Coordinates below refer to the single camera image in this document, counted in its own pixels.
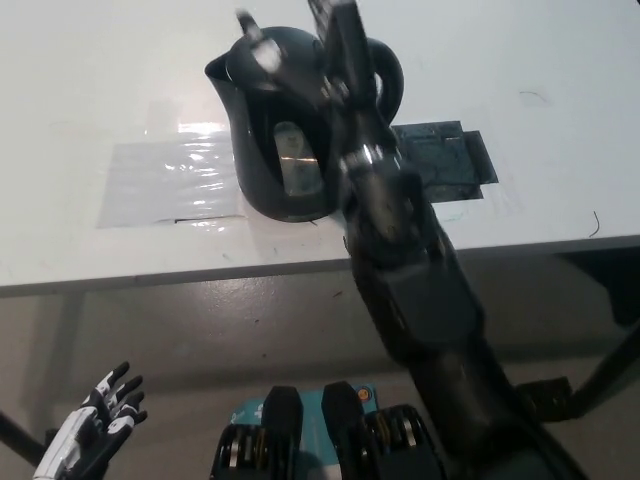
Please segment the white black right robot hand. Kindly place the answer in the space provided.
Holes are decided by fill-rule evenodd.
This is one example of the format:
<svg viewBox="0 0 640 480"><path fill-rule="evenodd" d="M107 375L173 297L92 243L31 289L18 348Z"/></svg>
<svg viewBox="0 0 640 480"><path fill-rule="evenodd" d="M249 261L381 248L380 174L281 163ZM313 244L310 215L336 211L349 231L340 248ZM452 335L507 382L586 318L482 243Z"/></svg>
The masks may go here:
<svg viewBox="0 0 640 480"><path fill-rule="evenodd" d="M310 1L317 36L303 59L294 48L236 11L242 30L231 78L249 91L278 92L328 117L335 155L350 163L372 163L397 149L390 121L377 105L374 62L354 1Z"/></svg>

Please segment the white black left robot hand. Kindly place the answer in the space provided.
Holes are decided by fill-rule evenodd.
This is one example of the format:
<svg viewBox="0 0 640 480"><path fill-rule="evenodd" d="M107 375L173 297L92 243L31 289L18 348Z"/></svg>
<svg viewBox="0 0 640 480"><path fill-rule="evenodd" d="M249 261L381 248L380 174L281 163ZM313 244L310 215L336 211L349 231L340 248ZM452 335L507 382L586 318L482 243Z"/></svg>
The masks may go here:
<svg viewBox="0 0 640 480"><path fill-rule="evenodd" d="M138 375L123 383L130 364L111 370L64 420L36 467L35 479L101 479L135 427L147 418Z"/></svg>

